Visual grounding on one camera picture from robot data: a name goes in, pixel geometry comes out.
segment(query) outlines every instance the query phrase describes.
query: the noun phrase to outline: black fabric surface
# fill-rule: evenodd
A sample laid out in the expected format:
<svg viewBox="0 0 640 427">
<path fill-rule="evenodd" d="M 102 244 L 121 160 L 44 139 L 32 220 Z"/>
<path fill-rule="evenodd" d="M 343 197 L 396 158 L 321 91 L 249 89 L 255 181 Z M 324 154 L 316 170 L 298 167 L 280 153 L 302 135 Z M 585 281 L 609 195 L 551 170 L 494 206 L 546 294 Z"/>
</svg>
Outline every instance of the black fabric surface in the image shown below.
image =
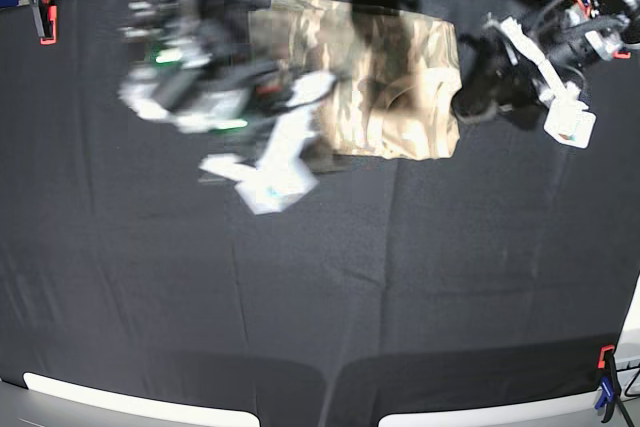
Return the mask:
<svg viewBox="0 0 640 427">
<path fill-rule="evenodd" d="M 525 0 L 354 0 L 457 34 Z M 0 377 L 257 414 L 390 413 L 593 390 L 640 258 L 637 60 L 592 69 L 586 151 L 504 121 L 450 160 L 355 159 L 280 215 L 205 187 L 203 136 L 117 98 L 127 0 L 69 0 L 55 46 L 0 12 Z M 473 52 L 459 46 L 463 70 Z"/>
</svg>

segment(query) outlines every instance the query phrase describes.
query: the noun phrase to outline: black tablecloth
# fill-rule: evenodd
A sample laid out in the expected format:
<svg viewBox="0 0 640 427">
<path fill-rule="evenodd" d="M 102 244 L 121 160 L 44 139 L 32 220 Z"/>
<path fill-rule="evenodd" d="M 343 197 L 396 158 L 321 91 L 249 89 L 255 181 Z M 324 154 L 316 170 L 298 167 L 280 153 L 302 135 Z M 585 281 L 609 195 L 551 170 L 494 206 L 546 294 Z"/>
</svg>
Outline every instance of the black tablecloth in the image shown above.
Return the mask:
<svg viewBox="0 0 640 427">
<path fill-rule="evenodd" d="M 459 36 L 534 5 L 353 1 Z M 465 127 L 450 160 L 355 159 L 255 217 L 232 186 L 197 182 L 207 137 L 118 100 L 126 16 L 127 0 L 62 2 L 58 44 L 42 47 L 28 8 L 0 12 L 3 380 L 35 372 L 278 427 L 594 389 L 640 259 L 635 60 L 591 71 L 585 151 L 503 121 Z"/>
</svg>

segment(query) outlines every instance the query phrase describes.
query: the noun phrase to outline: blue clamp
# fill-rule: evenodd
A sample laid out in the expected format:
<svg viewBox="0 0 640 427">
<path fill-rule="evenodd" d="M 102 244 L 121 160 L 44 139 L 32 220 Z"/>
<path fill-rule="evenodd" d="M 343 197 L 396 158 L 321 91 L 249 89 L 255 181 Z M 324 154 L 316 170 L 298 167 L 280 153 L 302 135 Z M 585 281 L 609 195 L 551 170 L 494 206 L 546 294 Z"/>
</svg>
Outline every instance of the blue clamp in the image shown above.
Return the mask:
<svg viewBox="0 0 640 427">
<path fill-rule="evenodd" d="M 613 386 L 611 385 L 611 381 L 608 377 L 602 377 L 600 380 L 600 387 L 602 387 L 602 394 L 600 394 L 600 398 L 596 403 L 596 410 L 600 410 L 606 404 L 609 404 L 615 399 L 615 392 L 613 391 Z"/>
</svg>

